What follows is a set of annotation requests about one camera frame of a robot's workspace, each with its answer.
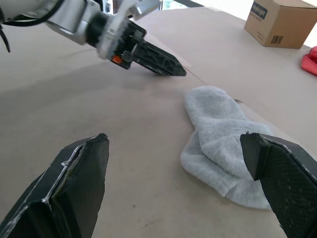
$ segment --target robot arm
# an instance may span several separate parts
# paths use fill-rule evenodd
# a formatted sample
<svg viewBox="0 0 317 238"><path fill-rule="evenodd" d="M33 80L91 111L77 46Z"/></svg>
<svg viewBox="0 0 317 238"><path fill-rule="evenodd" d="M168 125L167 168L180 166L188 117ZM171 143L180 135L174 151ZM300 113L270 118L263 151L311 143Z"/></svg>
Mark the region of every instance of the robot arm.
<svg viewBox="0 0 317 238"><path fill-rule="evenodd" d="M42 22L77 44L97 48L100 58L129 69L136 63L162 75L184 76L185 69L169 53L146 42L138 20L159 6L159 0L124 0L116 15L100 11L93 0L0 0L0 23L32 26Z"/></svg>

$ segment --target brown cardboard box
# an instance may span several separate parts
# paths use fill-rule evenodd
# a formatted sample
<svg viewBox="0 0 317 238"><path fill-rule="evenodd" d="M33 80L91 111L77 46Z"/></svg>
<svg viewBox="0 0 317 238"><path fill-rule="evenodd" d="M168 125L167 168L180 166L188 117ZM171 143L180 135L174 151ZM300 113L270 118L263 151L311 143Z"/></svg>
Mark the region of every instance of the brown cardboard box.
<svg viewBox="0 0 317 238"><path fill-rule="evenodd" d="M300 49L316 22L317 6L302 0L255 0L244 29L263 46Z"/></svg>

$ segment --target gray sock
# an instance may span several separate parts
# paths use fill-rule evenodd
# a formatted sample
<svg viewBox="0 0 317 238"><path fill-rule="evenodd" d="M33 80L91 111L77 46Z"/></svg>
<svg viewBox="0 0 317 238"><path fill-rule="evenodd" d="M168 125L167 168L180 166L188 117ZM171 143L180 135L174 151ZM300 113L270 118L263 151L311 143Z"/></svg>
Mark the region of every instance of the gray sock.
<svg viewBox="0 0 317 238"><path fill-rule="evenodd" d="M195 127L181 154L185 170L240 205L270 208L259 181L253 181L242 154L240 135L270 129L249 120L223 90L205 86L185 97L185 108Z"/></svg>

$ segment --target orange light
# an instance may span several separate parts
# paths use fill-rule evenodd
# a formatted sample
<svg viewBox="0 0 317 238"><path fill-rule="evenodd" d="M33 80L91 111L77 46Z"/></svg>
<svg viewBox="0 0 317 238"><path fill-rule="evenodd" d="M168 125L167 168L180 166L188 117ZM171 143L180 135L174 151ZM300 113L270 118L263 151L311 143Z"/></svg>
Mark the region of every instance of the orange light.
<svg viewBox="0 0 317 238"><path fill-rule="evenodd" d="M122 59L120 58L120 56L113 56L112 61L118 64L122 64Z"/></svg>

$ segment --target red object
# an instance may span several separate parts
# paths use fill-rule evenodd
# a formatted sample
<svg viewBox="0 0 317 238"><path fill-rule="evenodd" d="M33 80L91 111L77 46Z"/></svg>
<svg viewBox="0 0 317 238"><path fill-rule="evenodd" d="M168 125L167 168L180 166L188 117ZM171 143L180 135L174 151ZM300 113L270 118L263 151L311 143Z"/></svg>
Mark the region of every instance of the red object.
<svg viewBox="0 0 317 238"><path fill-rule="evenodd" d="M317 76L317 46L308 55L304 55L301 68Z"/></svg>

